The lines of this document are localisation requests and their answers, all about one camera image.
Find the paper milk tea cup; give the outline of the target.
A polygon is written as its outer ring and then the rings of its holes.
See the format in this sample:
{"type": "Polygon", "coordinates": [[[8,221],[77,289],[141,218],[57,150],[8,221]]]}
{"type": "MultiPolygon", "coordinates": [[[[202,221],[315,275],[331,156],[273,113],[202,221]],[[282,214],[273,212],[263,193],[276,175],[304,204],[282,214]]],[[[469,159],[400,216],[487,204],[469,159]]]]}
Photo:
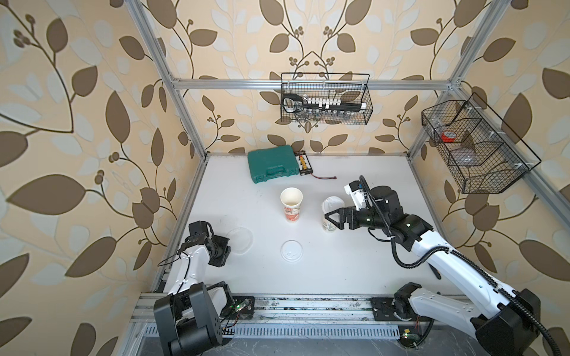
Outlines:
{"type": "Polygon", "coordinates": [[[280,201],[283,205],[285,218],[290,223],[295,223],[300,218],[301,203],[304,195],[297,188],[286,188],[280,195],[280,201]]]}
{"type": "Polygon", "coordinates": [[[330,222],[326,217],[324,217],[322,220],[322,228],[326,232],[334,232],[337,230],[337,227],[332,222],[330,222]]]}

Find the white plastic cup lid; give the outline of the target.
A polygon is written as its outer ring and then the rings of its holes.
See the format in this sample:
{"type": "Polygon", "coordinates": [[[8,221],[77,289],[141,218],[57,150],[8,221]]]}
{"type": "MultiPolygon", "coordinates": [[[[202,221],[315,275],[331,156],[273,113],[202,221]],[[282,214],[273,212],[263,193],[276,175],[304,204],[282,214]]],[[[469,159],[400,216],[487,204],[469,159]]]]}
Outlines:
{"type": "Polygon", "coordinates": [[[322,203],[323,214],[328,214],[344,207],[344,200],[337,196],[328,197],[322,203]]]}

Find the clear plastic lid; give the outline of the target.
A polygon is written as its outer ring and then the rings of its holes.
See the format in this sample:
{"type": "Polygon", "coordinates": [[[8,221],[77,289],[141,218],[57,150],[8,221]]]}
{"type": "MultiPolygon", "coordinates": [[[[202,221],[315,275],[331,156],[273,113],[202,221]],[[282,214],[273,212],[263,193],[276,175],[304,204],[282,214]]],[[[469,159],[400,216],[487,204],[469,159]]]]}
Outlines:
{"type": "Polygon", "coordinates": [[[281,257],[288,263],[298,262],[304,254],[304,249],[296,240],[288,240],[281,246],[281,257]]]}

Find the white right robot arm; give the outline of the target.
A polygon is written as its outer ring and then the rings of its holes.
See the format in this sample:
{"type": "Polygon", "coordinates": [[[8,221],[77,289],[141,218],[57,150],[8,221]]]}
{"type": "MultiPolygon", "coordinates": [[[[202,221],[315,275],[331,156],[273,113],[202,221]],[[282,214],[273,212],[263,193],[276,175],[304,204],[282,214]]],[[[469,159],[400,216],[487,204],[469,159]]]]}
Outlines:
{"type": "Polygon", "coordinates": [[[445,323],[475,338],[489,355],[523,355],[542,337],[552,354],[562,350],[540,321],[540,299],[497,280],[449,244],[432,225],[406,214],[398,194],[382,185],[369,187],[364,177],[345,186],[353,206],[324,214],[337,229],[381,230],[390,243],[395,262],[414,269],[427,263],[454,284],[467,298],[463,303],[407,283],[393,297],[395,314],[445,323]]]}

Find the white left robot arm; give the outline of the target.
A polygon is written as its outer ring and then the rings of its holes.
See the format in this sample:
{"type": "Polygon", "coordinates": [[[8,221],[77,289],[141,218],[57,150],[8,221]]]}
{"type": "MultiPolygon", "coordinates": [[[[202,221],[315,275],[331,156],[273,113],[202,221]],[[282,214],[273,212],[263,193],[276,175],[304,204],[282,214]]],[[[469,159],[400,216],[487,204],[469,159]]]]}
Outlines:
{"type": "Polygon", "coordinates": [[[181,264],[170,292],[154,304],[154,319],[164,355],[202,355],[223,342],[220,314],[233,302],[228,285],[205,283],[206,268],[225,266],[229,239],[206,221],[189,224],[177,250],[181,264]]]}

